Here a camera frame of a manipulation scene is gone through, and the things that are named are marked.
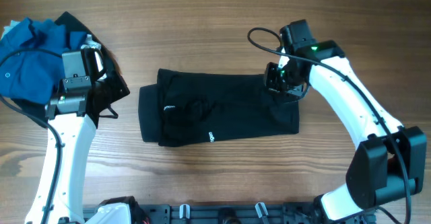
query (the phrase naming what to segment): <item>black mounting rail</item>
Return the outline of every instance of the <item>black mounting rail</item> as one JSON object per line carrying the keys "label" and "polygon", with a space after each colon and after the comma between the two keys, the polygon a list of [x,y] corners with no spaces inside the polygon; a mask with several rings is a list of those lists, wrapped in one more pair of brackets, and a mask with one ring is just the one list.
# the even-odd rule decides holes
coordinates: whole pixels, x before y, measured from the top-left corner
{"label": "black mounting rail", "polygon": [[[254,205],[218,205],[218,206],[190,206],[190,219],[180,218],[180,207],[168,204],[141,204],[140,207],[150,217],[151,224],[222,224],[221,213],[230,209],[236,214],[241,224],[265,223],[259,218]],[[269,224],[315,224],[312,222],[312,202],[287,202],[284,204],[269,204],[267,209],[267,223]],[[85,208],[84,219],[87,221],[96,214],[98,208]],[[374,211],[365,213],[341,224],[375,224]]]}

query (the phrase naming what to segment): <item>wire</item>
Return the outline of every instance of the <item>wire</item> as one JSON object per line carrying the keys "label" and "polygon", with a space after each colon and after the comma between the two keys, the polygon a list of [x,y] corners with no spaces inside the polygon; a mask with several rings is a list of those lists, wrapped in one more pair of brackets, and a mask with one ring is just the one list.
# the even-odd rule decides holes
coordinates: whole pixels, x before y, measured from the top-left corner
{"label": "wire", "polygon": [[61,55],[59,55],[59,54],[57,54],[57,53],[55,53],[55,52],[51,52],[51,51],[49,51],[49,50],[45,50],[45,49],[41,49],[41,48],[21,48],[21,49],[18,49],[18,50],[16,50],[16,51],[13,51],[13,52],[9,53],[8,55],[6,55],[6,56],[1,60],[1,62],[0,62],[0,67],[2,66],[2,64],[3,64],[7,59],[9,59],[10,57],[12,57],[12,56],[14,56],[14,55],[16,55],[16,54],[18,54],[18,53],[21,53],[21,52],[44,52],[44,53],[51,54],[51,55],[53,55],[53,56],[59,57],[60,59],[62,58],[62,57],[61,57]]}
{"label": "wire", "polygon": [[[372,105],[372,103],[370,102],[370,100],[366,97],[366,95],[364,94],[364,92],[347,75],[344,75],[343,73],[341,73],[340,71],[338,71],[337,69],[335,69],[335,68],[333,68],[333,67],[331,67],[329,65],[326,65],[326,64],[324,64],[322,62],[319,62],[319,61],[314,61],[314,60],[311,60],[311,59],[306,59],[306,58],[303,58],[303,57],[297,57],[297,56],[290,55],[290,54],[287,54],[287,53],[278,52],[276,50],[272,50],[270,48],[266,48],[264,46],[261,46],[261,45],[257,44],[250,37],[251,33],[254,32],[255,29],[256,28],[253,28],[253,29],[251,29],[248,32],[247,39],[248,39],[248,41],[251,44],[253,44],[257,48],[259,48],[261,50],[265,50],[265,51],[273,53],[273,54],[277,54],[279,56],[289,57],[291,59],[298,59],[300,61],[304,61],[304,62],[310,63],[312,65],[318,65],[318,66],[324,67],[324,68],[326,68],[326,69],[334,72],[338,76],[340,76],[342,80],[348,82],[359,93],[359,95],[362,97],[362,99],[365,101],[365,103],[371,109],[372,113],[376,116],[378,123],[382,126],[383,130],[385,131],[385,133],[387,135],[387,138],[388,138],[389,142],[391,143],[392,148],[394,149],[395,157],[398,159],[397,162],[398,162],[399,168],[401,170],[401,173],[403,175],[404,192],[405,192],[405,219],[404,219],[404,224],[409,224],[410,223],[410,219],[411,219],[411,196],[410,196],[410,190],[409,190],[409,180],[408,180],[408,177],[407,177],[407,170],[406,170],[406,167],[405,167],[403,156],[401,155],[401,152],[400,152],[400,150],[398,148],[398,145],[395,142],[395,140],[393,139],[390,130],[387,128],[387,126],[385,124],[385,120],[380,116],[380,114],[378,113],[378,111],[376,110],[376,108]],[[383,211],[383,213],[386,214],[386,215],[389,214],[388,217],[391,218],[392,221],[394,221],[394,220],[397,221],[388,211],[385,210],[385,211]]]}
{"label": "wire", "polygon": [[[9,59],[10,57],[12,57],[13,55],[16,55],[17,53],[21,53],[21,52],[44,52],[47,54],[51,54],[55,57],[59,57],[60,59],[62,58],[61,55],[55,53],[55,52],[51,52],[49,50],[45,50],[45,49],[41,49],[41,48],[22,48],[22,49],[18,49],[14,52],[9,53],[8,55],[6,55],[0,62],[0,67],[2,66],[2,64]],[[54,196],[54,191],[55,191],[55,187],[57,185],[57,180],[59,178],[59,172],[60,172],[60,167],[61,167],[61,154],[62,154],[62,147],[63,144],[61,143],[61,137],[59,135],[59,133],[54,129],[53,126],[51,126],[49,123],[39,119],[36,116],[33,116],[27,112],[24,112],[23,110],[20,110],[19,108],[16,108],[15,106],[11,105],[9,102],[7,102],[5,100],[5,98],[0,94],[0,101],[3,102],[7,107],[9,107],[10,109],[23,114],[24,116],[27,116],[28,118],[32,119],[33,121],[37,122],[39,125],[44,126],[45,128],[49,129],[52,134],[54,135],[55,138],[55,147],[57,148],[57,159],[55,161],[55,167],[54,167],[54,174],[53,174],[53,180],[51,181],[51,186],[49,187],[49,192],[48,192],[48,196],[46,198],[46,204],[45,204],[45,208],[43,210],[43,216],[42,216],[42,221],[40,222],[41,224],[45,224],[46,220],[48,218],[48,214],[51,211],[51,205],[53,203],[53,196]]]}
{"label": "wire", "polygon": [[382,211],[386,216],[388,216],[395,224],[401,224],[388,210],[383,207],[376,207],[377,210]]}
{"label": "wire", "polygon": [[254,46],[256,46],[257,48],[260,48],[260,49],[262,49],[262,50],[270,50],[269,48],[266,48],[266,47],[264,47],[264,46],[261,46],[261,45],[257,44],[256,42],[254,42],[253,40],[251,40],[250,35],[251,35],[254,31],[263,31],[263,32],[268,32],[268,33],[270,33],[270,34],[274,35],[274,36],[277,38],[278,42],[280,43],[280,46],[283,46],[283,41],[281,40],[280,36],[278,36],[278,34],[277,34],[277,33],[275,33],[274,31],[272,31],[272,30],[270,30],[270,29],[267,29],[267,28],[253,28],[253,29],[251,29],[250,31],[248,31],[247,38],[248,38],[248,41],[249,41],[249,42],[251,42],[251,44],[253,44],[253,45],[254,45]]}
{"label": "wire", "polygon": [[110,111],[110,113],[112,115],[107,115],[107,116],[99,116],[100,118],[111,118],[111,119],[118,119],[119,118],[119,114],[115,112],[114,109],[112,109],[112,107],[109,105],[107,107],[107,109]]}

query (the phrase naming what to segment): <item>wooden table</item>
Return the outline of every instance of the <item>wooden table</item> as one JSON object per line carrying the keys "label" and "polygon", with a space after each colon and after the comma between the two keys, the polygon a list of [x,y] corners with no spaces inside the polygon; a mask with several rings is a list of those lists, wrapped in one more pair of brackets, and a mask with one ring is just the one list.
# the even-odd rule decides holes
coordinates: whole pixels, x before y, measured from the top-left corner
{"label": "wooden table", "polygon": [[[156,82],[159,68],[258,74],[277,61],[247,42],[256,26],[278,30],[307,19],[316,39],[344,49],[388,112],[431,135],[431,0],[0,0],[0,25],[26,16],[56,19],[64,11],[113,51],[131,90],[113,105],[120,118],[100,121],[86,170],[87,206],[127,195],[141,204],[310,201],[344,182],[354,146],[314,90],[300,103],[297,135],[176,149],[142,141],[138,92]],[[255,38],[276,46],[271,36]],[[0,223],[23,223],[38,187],[46,131],[3,105],[0,115]],[[412,223],[430,222],[430,178],[428,150]],[[386,207],[403,220],[403,200]]]}

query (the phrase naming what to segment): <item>fabric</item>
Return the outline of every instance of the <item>fabric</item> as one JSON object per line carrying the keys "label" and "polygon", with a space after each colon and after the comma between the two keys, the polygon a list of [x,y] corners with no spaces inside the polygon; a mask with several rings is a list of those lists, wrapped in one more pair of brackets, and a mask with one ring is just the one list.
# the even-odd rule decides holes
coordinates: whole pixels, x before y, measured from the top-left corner
{"label": "fabric", "polygon": [[[85,32],[67,33],[65,26],[58,26],[52,20],[35,22],[26,18],[0,41],[0,59],[21,48],[41,48],[62,54],[79,49],[85,39]],[[0,67],[0,94],[45,104],[64,76],[62,59],[43,52],[21,52]]]}
{"label": "fabric", "polygon": [[20,22],[16,22],[16,21],[14,21],[14,20],[11,20],[11,23],[10,23],[10,25],[9,26],[5,26],[4,28],[5,28],[5,30],[3,31],[3,33],[2,33],[2,35],[1,35],[1,38],[0,39],[3,39],[3,37],[5,37],[5,35],[8,33],[8,32],[10,32],[16,25],[18,25]]}
{"label": "fabric", "polygon": [[[94,42],[100,43],[100,41],[85,25],[83,25],[76,17],[74,17],[67,11],[63,13],[57,20],[55,20],[55,24],[58,26],[65,27],[65,30],[67,32],[67,37],[70,37],[70,34],[72,32],[84,32],[85,34],[84,38],[87,37],[86,36],[87,34],[90,34],[92,35],[92,40]],[[104,58],[104,66],[107,68],[107,71],[113,70],[115,67],[114,61],[112,60],[108,51],[104,47],[102,47],[101,52]],[[45,122],[48,121],[45,117],[45,109],[44,109],[45,103],[37,104],[37,103],[29,102],[28,100],[19,100],[19,99],[12,99],[12,100],[24,112],[30,113]]]}
{"label": "fabric", "polygon": [[263,75],[210,75],[160,69],[157,92],[154,86],[140,91],[142,138],[158,140],[160,146],[180,147],[296,134],[298,103],[286,103],[288,100],[269,93],[263,85]]}

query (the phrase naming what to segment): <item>blue cloth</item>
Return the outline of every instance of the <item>blue cloth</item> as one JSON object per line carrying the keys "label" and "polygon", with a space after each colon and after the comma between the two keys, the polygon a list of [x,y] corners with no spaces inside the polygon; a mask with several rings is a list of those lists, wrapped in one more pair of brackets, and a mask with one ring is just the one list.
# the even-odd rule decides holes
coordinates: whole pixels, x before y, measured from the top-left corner
{"label": "blue cloth", "polygon": [[[0,60],[21,48],[42,48],[62,54],[78,50],[85,32],[66,31],[52,20],[35,22],[26,18],[0,41]],[[65,77],[63,60],[43,52],[21,52],[0,67],[0,94],[45,104]]]}

